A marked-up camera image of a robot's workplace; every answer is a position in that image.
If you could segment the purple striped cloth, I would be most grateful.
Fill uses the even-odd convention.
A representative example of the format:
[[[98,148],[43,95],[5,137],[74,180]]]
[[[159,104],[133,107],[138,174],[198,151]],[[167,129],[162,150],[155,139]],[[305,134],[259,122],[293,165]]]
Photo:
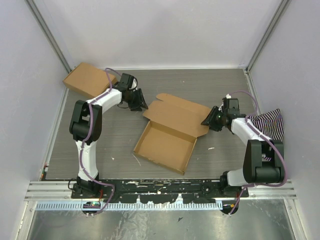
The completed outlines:
[[[279,108],[257,116],[249,116],[248,119],[254,127],[267,137],[272,140],[284,141],[284,123]]]

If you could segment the left aluminium frame post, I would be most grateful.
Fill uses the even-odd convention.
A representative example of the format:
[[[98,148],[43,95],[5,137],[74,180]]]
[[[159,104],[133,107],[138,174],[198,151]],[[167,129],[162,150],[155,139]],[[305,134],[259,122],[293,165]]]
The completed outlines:
[[[48,24],[46,23],[46,20],[42,16],[39,8],[37,7],[34,0],[25,0],[24,1],[26,5],[28,6],[30,12],[32,13],[33,17],[35,18],[36,22],[38,23],[40,29],[44,33],[45,37],[47,38],[49,44],[51,45],[53,51],[57,55],[58,59],[62,63],[65,70],[70,73],[72,71],[69,63],[67,62],[67,59],[65,58],[61,48],[58,45],[58,42],[56,41],[52,31],[50,30]]]

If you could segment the aluminium rail front beam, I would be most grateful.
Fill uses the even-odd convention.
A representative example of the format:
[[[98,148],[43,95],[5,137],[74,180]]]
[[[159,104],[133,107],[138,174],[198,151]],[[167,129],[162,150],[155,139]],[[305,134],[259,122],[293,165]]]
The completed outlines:
[[[68,189],[65,181],[32,181],[29,183],[25,199],[33,201],[45,200],[70,200],[72,191]],[[287,199],[296,200],[297,195],[291,182],[281,187],[256,186],[248,189],[246,200],[273,200]]]

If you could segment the aluminium frame post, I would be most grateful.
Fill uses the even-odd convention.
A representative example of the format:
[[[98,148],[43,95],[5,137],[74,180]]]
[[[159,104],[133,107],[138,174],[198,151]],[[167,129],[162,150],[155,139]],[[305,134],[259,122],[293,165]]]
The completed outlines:
[[[263,51],[265,45],[267,44],[267,41],[273,34],[274,30],[276,29],[278,23],[280,22],[281,17],[285,13],[287,7],[290,5],[291,0],[281,0],[278,7],[275,10],[275,13],[273,14],[261,40],[259,41],[247,67],[245,68],[245,71],[247,74],[250,73],[252,70],[253,66],[255,65],[255,62],[259,58],[261,52]]]
[[[47,38],[49,44],[51,45],[53,51],[57,55],[58,59],[62,63],[65,70],[70,73],[72,71],[69,63],[67,62],[67,59],[65,58],[61,48],[58,45],[58,42],[56,41],[52,31],[50,30],[48,24],[46,23],[46,20],[42,16],[39,8],[37,7],[34,0],[25,0],[24,1],[26,5],[28,6],[30,12],[32,13],[33,17],[35,18],[36,22],[38,23],[40,29],[44,33],[45,37]]]

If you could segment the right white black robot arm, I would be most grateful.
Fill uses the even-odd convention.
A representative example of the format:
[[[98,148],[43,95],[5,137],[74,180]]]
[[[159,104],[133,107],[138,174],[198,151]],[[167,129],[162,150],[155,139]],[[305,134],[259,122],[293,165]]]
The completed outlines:
[[[232,197],[240,187],[281,187],[287,182],[282,142],[259,131],[237,108],[214,106],[201,125],[215,132],[225,127],[245,144],[242,168],[225,171],[220,176],[223,196]]]

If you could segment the cardboard box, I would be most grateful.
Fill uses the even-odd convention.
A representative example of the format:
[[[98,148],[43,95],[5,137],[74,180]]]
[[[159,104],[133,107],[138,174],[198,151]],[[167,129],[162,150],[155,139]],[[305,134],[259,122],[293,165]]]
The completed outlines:
[[[64,80],[64,85],[88,99],[95,98],[110,87],[105,71],[81,62]]]
[[[143,113],[149,121],[134,154],[184,175],[198,138],[209,132],[202,121],[210,111],[207,106],[159,93]]]

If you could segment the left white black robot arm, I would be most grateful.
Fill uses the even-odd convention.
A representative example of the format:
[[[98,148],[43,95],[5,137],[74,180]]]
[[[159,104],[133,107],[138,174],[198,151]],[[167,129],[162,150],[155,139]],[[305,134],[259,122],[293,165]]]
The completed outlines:
[[[77,150],[79,171],[72,190],[77,194],[95,198],[100,194],[104,183],[99,181],[96,164],[96,145],[102,133],[103,114],[111,107],[127,103],[131,111],[140,112],[148,109],[143,92],[136,89],[108,88],[105,92],[92,99],[75,103],[69,132]]]

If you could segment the folded closed cardboard box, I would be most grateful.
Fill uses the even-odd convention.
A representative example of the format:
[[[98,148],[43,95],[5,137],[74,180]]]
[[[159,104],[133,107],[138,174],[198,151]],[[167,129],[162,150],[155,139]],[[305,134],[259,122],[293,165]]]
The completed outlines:
[[[105,71],[81,62],[64,80],[64,85],[88,99],[95,98],[110,87]]]

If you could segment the right aluminium frame post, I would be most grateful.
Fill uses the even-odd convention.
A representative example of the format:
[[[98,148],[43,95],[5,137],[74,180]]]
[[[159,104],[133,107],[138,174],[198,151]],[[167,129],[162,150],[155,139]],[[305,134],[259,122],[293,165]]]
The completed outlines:
[[[275,10],[275,13],[273,14],[261,40],[259,41],[247,67],[245,68],[245,71],[247,74],[250,73],[252,70],[253,66],[255,65],[255,62],[259,58],[261,52],[263,51],[265,45],[267,44],[267,41],[273,34],[274,30],[276,29],[278,23],[280,22],[281,17],[285,13],[287,7],[290,5],[291,0],[281,0],[278,7]]]

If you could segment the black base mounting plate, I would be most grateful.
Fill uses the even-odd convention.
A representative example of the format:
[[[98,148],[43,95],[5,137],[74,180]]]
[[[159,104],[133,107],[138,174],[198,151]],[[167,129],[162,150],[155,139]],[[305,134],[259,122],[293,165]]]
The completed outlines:
[[[104,185],[92,183],[82,188],[68,182],[72,199],[100,199],[110,202],[135,204],[215,203],[218,198],[237,198],[242,188],[227,186],[217,179],[104,179]]]

